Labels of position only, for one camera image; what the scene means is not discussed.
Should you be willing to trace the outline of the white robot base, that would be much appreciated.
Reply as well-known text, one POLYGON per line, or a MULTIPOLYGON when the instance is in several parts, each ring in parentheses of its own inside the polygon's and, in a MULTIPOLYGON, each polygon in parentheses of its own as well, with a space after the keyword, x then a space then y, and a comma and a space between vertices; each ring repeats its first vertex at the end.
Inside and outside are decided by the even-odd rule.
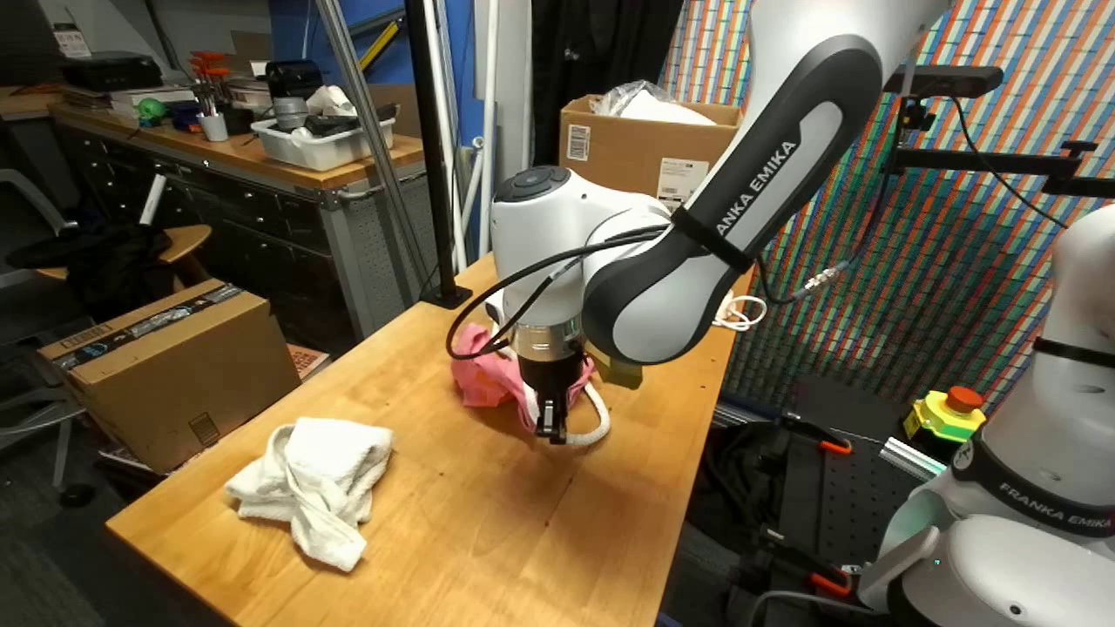
POLYGON ((1115 627, 1115 208, 1054 239, 1023 381, 895 507, 856 600, 911 627, 1115 627))

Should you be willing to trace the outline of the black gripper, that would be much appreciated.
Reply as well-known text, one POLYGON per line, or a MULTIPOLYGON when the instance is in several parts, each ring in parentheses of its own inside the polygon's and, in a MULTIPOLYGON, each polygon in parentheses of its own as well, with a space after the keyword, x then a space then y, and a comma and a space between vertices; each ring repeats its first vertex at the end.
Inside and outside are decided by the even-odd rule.
POLYGON ((570 386, 583 374, 583 359, 566 354, 557 362, 521 359, 518 362, 521 381, 537 394, 537 422, 532 430, 547 445, 566 445, 566 399, 570 386))

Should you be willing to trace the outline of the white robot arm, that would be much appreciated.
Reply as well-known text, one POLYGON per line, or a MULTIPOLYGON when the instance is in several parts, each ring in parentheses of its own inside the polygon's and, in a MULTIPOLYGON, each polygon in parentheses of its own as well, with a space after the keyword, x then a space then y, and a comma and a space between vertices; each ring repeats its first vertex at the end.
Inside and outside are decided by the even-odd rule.
POLYGON ((946 3, 751 0, 744 123, 675 206, 554 163, 497 186, 493 266, 537 434, 566 438, 587 352, 658 365, 706 333, 731 280, 826 183, 946 3))

